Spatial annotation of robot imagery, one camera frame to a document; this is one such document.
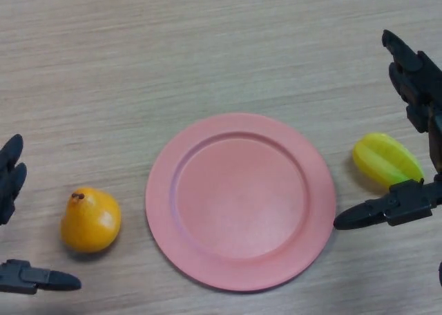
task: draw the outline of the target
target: wooden table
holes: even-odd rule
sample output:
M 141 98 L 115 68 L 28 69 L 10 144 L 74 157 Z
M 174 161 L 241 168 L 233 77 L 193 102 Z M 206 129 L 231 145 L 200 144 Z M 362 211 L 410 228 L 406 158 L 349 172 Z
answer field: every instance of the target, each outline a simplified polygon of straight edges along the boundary
M 427 136 L 388 78 L 388 28 L 442 65 L 441 0 L 0 0 L 0 136 L 21 133 L 28 179 L 0 228 L 1 260 L 76 274 L 79 292 L 0 295 L 1 314 L 440 314 L 442 214 L 335 231 L 304 274 L 262 294 L 192 283 L 158 251 L 144 188 L 162 147 L 210 115 L 247 111 L 306 135 L 338 212 L 379 196 L 349 158 L 366 132 L 400 140 L 434 175 Z M 70 255 L 70 192 L 111 192 L 123 229 L 100 258 Z

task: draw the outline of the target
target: plate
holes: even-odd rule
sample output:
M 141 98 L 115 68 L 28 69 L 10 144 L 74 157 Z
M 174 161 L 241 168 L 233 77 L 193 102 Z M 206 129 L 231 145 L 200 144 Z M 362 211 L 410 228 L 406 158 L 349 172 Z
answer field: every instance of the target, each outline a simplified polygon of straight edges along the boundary
M 146 187 L 164 255 L 193 279 L 252 292 L 287 282 L 326 245 L 334 183 L 298 131 L 248 113 L 216 115 L 176 135 Z

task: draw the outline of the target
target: pear stem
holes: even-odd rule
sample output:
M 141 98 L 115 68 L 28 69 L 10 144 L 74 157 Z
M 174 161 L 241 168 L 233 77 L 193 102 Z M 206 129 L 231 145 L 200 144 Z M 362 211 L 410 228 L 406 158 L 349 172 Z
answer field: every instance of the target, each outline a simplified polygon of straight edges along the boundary
M 80 193 L 80 194 L 76 194 L 76 193 L 72 193 L 71 195 L 73 198 L 79 198 L 80 200 L 84 199 L 84 194 Z

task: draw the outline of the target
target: wood grain surface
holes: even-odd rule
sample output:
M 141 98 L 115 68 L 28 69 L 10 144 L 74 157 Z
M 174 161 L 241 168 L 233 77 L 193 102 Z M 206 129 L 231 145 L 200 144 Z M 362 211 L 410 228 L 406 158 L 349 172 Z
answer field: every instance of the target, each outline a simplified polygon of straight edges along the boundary
M 144 216 L 162 147 L 210 115 L 274 117 L 307 136 L 336 183 L 338 212 L 382 191 L 349 160 L 389 133 L 434 175 L 427 135 L 388 78 L 388 28 L 442 65 L 441 0 L 0 0 L 0 142 L 25 140 L 28 179 L 0 228 L 1 260 L 79 276 L 83 289 L 0 294 L 0 314 L 442 314 L 442 213 L 334 231 L 315 263 L 260 294 L 191 282 L 161 255 Z M 121 235 L 100 257 L 59 241 L 80 185 L 120 202 Z

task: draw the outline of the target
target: toy fruit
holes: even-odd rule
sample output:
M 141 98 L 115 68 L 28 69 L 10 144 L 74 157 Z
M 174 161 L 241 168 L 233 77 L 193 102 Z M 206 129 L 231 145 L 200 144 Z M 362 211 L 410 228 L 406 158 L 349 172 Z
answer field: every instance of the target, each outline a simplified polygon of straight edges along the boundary
M 423 178 L 417 159 L 384 133 L 368 133 L 355 143 L 353 160 L 364 174 L 387 188 L 398 182 Z
M 61 239 L 82 253 L 101 251 L 117 237 L 121 212 L 113 196 L 90 187 L 76 190 L 61 219 Z

